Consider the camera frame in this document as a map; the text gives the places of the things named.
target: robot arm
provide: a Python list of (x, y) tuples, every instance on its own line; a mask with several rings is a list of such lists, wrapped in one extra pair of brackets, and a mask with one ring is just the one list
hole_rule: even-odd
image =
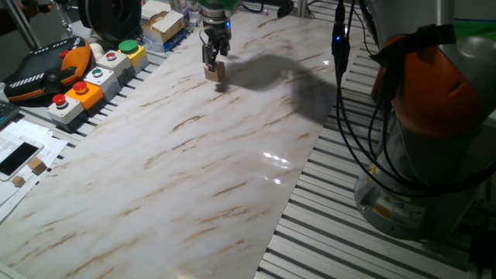
[(203, 21), (203, 32), (208, 36), (208, 41), (203, 42), (201, 51), (203, 63), (209, 71), (216, 70), (215, 59), (220, 54), (227, 56), (231, 39), (230, 17), (241, 5), (242, 0), (200, 0), (200, 14)]

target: smartphone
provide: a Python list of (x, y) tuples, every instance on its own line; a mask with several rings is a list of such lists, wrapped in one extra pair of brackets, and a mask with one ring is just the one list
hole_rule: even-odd
[(0, 162), (0, 181), (8, 181), (43, 149), (43, 144), (31, 139), (14, 139), (4, 144), (9, 151)]

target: white paper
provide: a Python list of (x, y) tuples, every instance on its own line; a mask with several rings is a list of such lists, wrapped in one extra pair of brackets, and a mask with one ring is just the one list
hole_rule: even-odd
[[(36, 156), (49, 167), (68, 143), (66, 140), (54, 139), (52, 135), (53, 132), (50, 129), (24, 120), (11, 123), (0, 133), (0, 158), (4, 153), (8, 156), (13, 151), (12, 148), (15, 149), (22, 144), (20, 138), (29, 138), (44, 145), (44, 148)], [(1, 138), (9, 139), (14, 143), (4, 143), (7, 146), (3, 146)], [(21, 176), (26, 181), (20, 189), (14, 186), (12, 180), (0, 182), (0, 222), (22, 201), (44, 174), (37, 176), (29, 166), (25, 166), (15, 175)]]

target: orange robot controller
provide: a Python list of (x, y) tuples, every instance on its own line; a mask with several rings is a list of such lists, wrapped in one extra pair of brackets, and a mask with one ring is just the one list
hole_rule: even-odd
[(60, 94), (80, 81), (91, 66), (87, 40), (74, 37), (31, 52), (3, 82), (10, 102)]

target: cardboard box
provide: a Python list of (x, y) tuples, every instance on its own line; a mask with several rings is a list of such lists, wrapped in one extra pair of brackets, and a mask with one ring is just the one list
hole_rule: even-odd
[(12, 183), (17, 187), (17, 188), (21, 188), (25, 183), (26, 181), (24, 180), (24, 178), (20, 177), (20, 176), (16, 176), (12, 179)]
[(154, 16), (143, 26), (143, 32), (153, 42), (165, 43), (183, 28), (183, 15), (170, 11)]
[(29, 163), (28, 166), (31, 168), (34, 174), (40, 175), (43, 173), (46, 169), (47, 166), (45, 166), (45, 163), (38, 157), (34, 157)]

